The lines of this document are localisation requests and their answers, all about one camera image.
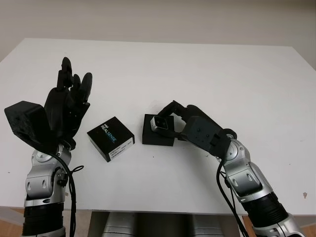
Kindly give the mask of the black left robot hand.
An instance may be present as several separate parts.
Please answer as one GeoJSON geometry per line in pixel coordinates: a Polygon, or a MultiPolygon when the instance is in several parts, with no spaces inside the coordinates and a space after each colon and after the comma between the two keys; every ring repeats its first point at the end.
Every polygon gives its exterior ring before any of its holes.
{"type": "Polygon", "coordinates": [[[59,143],[76,147],[74,136],[79,130],[81,121],[90,103],[88,98],[92,88],[92,73],[86,73],[81,79],[73,74],[69,58],[64,57],[58,72],[57,85],[51,89],[44,109],[50,129],[59,143]]]}

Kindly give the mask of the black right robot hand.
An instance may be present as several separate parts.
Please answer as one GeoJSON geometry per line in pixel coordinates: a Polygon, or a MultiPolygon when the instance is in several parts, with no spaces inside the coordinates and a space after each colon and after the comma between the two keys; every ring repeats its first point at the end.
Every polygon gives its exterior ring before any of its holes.
{"type": "MultiPolygon", "coordinates": [[[[187,123],[190,117],[193,116],[200,116],[208,121],[211,121],[211,118],[205,114],[200,108],[198,108],[195,105],[188,105],[187,107],[182,106],[180,103],[176,101],[172,101],[167,106],[165,106],[158,114],[157,117],[160,117],[162,120],[164,120],[167,116],[170,116],[171,114],[175,114],[181,119],[187,123]]],[[[152,131],[162,135],[164,137],[168,138],[177,138],[180,141],[187,141],[183,135],[181,135],[181,132],[175,132],[171,131],[168,128],[164,129],[162,127],[162,123],[155,125],[152,124],[152,131]]]]}

